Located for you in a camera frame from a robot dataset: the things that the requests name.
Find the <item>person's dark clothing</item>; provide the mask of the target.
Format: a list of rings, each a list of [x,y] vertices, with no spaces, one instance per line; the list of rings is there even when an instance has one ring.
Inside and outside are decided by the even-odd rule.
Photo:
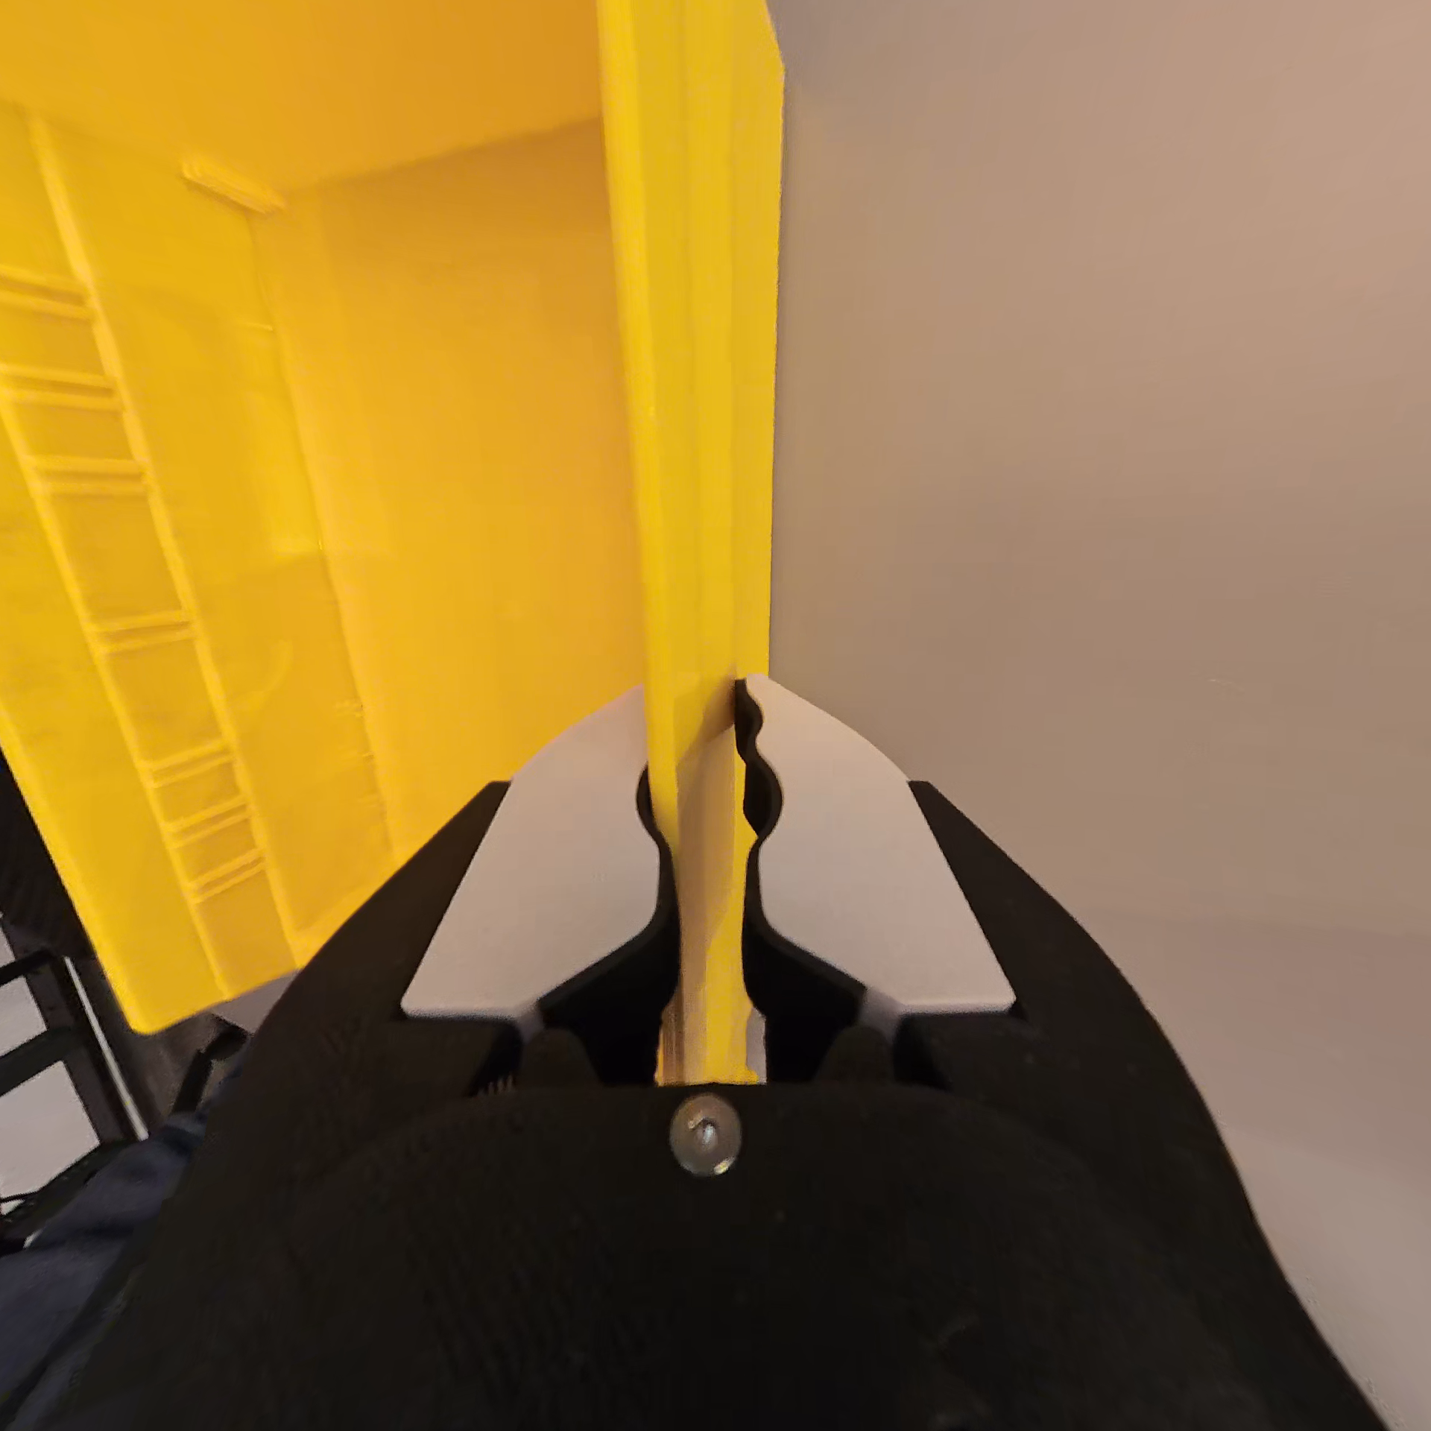
[[[7,1431],[222,1431],[225,1402],[188,1383],[93,1397],[93,1356],[133,1301],[166,1203],[245,1069],[251,1026],[225,1021],[180,1069],[171,1121],[120,1146],[20,1254],[0,1258]]]

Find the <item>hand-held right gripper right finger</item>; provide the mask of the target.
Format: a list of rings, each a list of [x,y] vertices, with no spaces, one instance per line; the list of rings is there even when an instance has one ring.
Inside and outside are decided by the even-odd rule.
[[[742,992],[765,1085],[801,1085],[849,1026],[1016,1007],[912,778],[772,676],[736,679]]]

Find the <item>yellow plastic box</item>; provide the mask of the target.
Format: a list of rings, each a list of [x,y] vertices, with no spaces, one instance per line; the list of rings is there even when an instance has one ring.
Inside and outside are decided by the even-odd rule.
[[[750,1079],[779,140],[761,0],[0,8],[0,750],[138,1032],[643,679]]]

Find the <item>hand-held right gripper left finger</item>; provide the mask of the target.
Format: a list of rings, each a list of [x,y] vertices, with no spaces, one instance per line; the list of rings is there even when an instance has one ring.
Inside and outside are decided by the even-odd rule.
[[[602,1085],[657,1085],[678,1000],[678,863],[652,817],[643,690],[544,744],[434,925],[415,1021],[566,1026]]]

